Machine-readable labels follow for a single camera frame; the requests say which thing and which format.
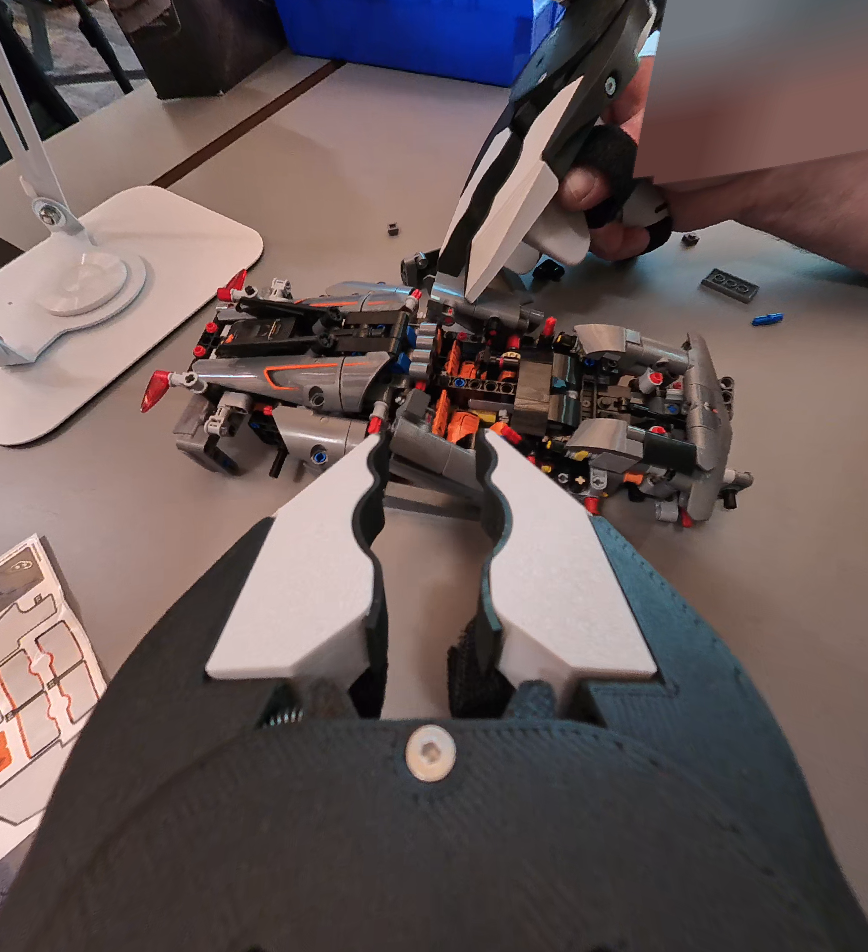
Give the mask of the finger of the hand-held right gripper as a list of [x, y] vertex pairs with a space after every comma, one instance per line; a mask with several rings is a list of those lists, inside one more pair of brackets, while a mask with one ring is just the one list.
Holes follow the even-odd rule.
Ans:
[[518, 254], [521, 237], [512, 232], [500, 239], [498, 248], [476, 251], [472, 277], [468, 277], [471, 247], [480, 234], [499, 236], [499, 221], [490, 219], [497, 206], [497, 197], [513, 197], [513, 185], [507, 184], [522, 163], [523, 142], [531, 136], [531, 128], [542, 112], [531, 98], [510, 102], [499, 117], [491, 135], [475, 162], [455, 209], [438, 258], [438, 282], [488, 282], [496, 268], [504, 266]]
[[521, 154], [474, 235], [466, 268], [465, 297], [478, 298], [525, 242], [569, 267], [584, 258], [584, 218], [557, 201], [559, 180], [543, 158], [547, 141], [581, 85], [577, 78], [553, 98], [523, 139]]

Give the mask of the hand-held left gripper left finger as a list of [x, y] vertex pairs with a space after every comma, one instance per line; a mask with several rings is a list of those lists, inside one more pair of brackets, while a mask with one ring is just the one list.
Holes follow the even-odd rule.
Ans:
[[388, 616], [370, 546], [384, 525], [388, 439], [366, 436], [273, 516], [205, 667], [214, 680], [336, 684], [378, 718]]

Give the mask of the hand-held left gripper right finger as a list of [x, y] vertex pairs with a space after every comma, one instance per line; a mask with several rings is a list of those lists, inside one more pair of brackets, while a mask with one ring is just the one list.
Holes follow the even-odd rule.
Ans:
[[501, 715], [524, 682], [559, 710], [587, 679], [648, 681], [658, 668], [583, 506], [498, 433], [477, 437], [482, 526], [493, 548], [477, 614], [448, 652], [454, 718]]

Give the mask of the large grey lego vehicle model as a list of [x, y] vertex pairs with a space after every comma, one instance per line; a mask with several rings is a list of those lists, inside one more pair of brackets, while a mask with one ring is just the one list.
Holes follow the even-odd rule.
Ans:
[[471, 303], [435, 281], [298, 297], [242, 271], [217, 298], [188, 368], [155, 370], [141, 402], [146, 413], [187, 394], [176, 446], [207, 470], [239, 472], [224, 444], [247, 428], [274, 449], [272, 477], [288, 460], [319, 475], [368, 435], [390, 442], [420, 389], [436, 436], [475, 453], [482, 431], [498, 433], [593, 515], [625, 491], [652, 501], [657, 521], [691, 527], [735, 509], [754, 482], [729, 462], [735, 386], [700, 335], [674, 345], [608, 324], [560, 329], [525, 290]]

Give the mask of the grey lego cylinder assembly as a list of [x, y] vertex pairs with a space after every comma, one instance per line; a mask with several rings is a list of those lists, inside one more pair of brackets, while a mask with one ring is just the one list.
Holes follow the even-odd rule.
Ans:
[[477, 480], [475, 453], [433, 433], [430, 395], [409, 391], [393, 418], [389, 472], [411, 484], [425, 503], [479, 513], [484, 493]]

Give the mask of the person's right forearm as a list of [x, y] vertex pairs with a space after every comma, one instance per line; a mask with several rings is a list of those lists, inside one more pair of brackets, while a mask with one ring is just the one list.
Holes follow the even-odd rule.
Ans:
[[731, 220], [868, 275], [868, 150], [662, 189], [681, 232]]

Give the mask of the black lego plate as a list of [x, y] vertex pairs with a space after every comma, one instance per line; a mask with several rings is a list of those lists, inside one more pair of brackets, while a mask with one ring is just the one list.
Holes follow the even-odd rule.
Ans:
[[712, 268], [702, 278], [699, 287], [740, 303], [751, 303], [760, 291], [758, 284], [721, 268]]

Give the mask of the lego sticker sheet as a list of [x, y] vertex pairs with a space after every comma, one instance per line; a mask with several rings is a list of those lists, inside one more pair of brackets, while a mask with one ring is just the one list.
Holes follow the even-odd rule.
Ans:
[[0, 904], [106, 686], [33, 535], [0, 557]]

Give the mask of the dark lego set box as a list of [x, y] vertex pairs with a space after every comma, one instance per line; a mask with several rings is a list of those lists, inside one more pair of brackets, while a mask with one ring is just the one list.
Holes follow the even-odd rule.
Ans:
[[161, 100], [225, 93], [286, 47], [272, 1], [110, 1]]

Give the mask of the person's right hand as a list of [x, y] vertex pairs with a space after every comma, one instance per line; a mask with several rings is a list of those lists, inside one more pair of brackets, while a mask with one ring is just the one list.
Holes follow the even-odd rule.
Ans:
[[559, 185], [562, 206], [586, 215], [592, 253], [610, 262], [628, 261], [651, 252], [665, 244], [672, 231], [670, 218], [648, 228], [615, 219], [607, 221], [618, 212], [626, 188], [633, 184], [654, 62], [654, 55], [641, 58], [634, 78], [608, 104], [603, 124], [594, 127]]

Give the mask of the blue plastic bin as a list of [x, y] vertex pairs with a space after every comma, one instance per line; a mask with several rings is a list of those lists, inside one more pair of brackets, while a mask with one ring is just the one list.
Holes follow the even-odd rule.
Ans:
[[553, 1], [277, 1], [299, 55], [511, 86], [561, 18]]

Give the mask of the white flat board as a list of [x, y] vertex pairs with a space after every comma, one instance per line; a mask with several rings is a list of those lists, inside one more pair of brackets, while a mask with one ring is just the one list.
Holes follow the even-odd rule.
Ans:
[[261, 235], [226, 216], [152, 185], [119, 192], [81, 217], [96, 243], [146, 277], [139, 295], [94, 327], [88, 314], [64, 319], [37, 302], [59, 273], [56, 237], [0, 268], [0, 337], [34, 363], [0, 369], [0, 446], [31, 443], [54, 430], [128, 370], [237, 272], [261, 257]]

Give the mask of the black metal chair frame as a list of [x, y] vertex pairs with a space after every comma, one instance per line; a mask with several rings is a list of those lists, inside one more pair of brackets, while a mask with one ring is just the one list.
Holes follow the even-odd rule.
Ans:
[[[107, 2], [0, 1], [0, 41], [43, 139], [118, 100], [145, 74]], [[0, 136], [0, 164], [10, 160]]]

